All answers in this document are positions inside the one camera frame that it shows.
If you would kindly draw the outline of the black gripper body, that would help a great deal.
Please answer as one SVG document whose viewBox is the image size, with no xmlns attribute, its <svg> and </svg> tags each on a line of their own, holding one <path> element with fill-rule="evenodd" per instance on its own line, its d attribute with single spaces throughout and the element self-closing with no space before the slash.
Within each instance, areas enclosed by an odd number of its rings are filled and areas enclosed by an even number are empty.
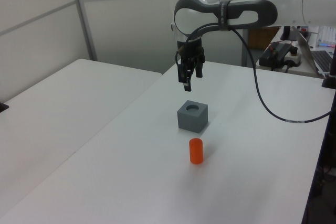
<svg viewBox="0 0 336 224">
<path fill-rule="evenodd" d="M 181 57 L 181 64 L 186 63 L 190 59 L 200 60 L 201 63 L 205 62 L 201 38 L 188 41 L 188 43 L 177 41 L 177 51 Z"/>
</svg>

